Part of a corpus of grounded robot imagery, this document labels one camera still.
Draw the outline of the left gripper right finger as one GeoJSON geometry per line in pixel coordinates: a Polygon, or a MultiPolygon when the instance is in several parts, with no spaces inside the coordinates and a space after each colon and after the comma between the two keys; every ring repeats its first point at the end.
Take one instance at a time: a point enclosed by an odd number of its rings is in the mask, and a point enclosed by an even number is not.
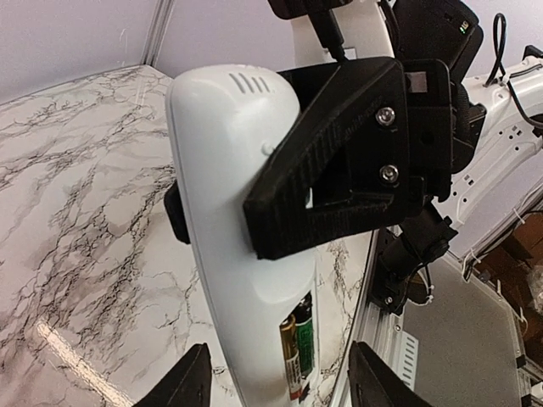
{"type": "Polygon", "coordinates": [[[354,407],[431,407],[364,342],[349,351],[348,378],[354,407]]]}

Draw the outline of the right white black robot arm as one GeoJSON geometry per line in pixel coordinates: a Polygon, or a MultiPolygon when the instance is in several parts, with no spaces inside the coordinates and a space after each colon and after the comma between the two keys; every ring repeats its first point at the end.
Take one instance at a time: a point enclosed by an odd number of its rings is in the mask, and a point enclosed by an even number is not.
{"type": "Polygon", "coordinates": [[[490,112],[460,82],[483,32],[459,1],[407,1],[384,10],[396,58],[348,59],[338,6],[271,3],[283,20],[308,17],[333,60],[283,72],[301,114],[241,208],[259,259],[400,225],[372,289],[378,305],[400,314],[413,276],[454,237],[431,201],[449,196],[490,112]]]}

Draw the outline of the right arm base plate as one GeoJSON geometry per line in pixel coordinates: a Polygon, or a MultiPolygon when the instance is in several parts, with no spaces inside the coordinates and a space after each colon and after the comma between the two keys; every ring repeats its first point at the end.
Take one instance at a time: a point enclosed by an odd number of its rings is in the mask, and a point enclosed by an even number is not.
{"type": "Polygon", "coordinates": [[[378,231],[372,266],[370,299],[382,310],[401,316],[406,302],[407,283],[414,270],[414,258],[404,240],[391,231],[378,231]]]}

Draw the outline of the white remote control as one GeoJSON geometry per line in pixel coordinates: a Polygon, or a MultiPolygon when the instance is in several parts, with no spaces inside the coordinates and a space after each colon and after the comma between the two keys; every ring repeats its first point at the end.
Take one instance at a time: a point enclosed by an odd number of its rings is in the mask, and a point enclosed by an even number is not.
{"type": "Polygon", "coordinates": [[[299,100],[271,70],[222,64],[179,75],[165,110],[199,279],[238,396],[245,406],[289,406],[280,325],[315,290],[315,255],[259,259],[243,203],[299,100]]]}

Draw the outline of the gold AAA battery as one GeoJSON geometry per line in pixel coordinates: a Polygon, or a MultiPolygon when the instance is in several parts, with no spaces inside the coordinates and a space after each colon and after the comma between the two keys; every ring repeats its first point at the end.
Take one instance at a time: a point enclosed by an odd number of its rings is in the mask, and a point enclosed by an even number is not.
{"type": "Polygon", "coordinates": [[[295,316],[290,314],[279,326],[289,397],[299,399],[302,394],[302,376],[299,362],[295,316]]]}

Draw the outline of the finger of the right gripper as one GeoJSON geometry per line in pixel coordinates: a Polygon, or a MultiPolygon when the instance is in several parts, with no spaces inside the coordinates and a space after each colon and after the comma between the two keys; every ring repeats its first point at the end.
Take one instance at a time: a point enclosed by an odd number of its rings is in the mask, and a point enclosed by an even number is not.
{"type": "Polygon", "coordinates": [[[179,242],[189,244],[188,225],[182,207],[182,200],[177,182],[174,181],[164,196],[164,206],[171,228],[179,242]]]}

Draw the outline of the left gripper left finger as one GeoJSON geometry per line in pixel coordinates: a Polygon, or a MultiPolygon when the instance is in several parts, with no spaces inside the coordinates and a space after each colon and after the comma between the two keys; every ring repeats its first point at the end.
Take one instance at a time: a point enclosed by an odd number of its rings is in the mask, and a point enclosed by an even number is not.
{"type": "Polygon", "coordinates": [[[136,407],[210,407],[212,366],[207,343],[194,344],[136,407]]]}

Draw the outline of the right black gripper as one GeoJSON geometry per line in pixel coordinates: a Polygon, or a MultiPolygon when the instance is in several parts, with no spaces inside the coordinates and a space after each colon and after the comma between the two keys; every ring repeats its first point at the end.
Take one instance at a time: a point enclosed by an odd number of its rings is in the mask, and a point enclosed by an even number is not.
{"type": "Polygon", "coordinates": [[[285,70],[301,113],[244,201],[256,255],[281,259],[401,223],[450,194],[453,109],[437,60],[285,70]]]}

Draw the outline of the black green AAA battery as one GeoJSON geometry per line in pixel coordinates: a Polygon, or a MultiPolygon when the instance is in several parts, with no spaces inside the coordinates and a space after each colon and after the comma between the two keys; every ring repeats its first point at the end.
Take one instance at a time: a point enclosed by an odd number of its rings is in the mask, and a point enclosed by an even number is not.
{"type": "Polygon", "coordinates": [[[315,362],[311,293],[307,293],[297,305],[294,310],[294,317],[301,375],[306,379],[313,371],[315,362]]]}

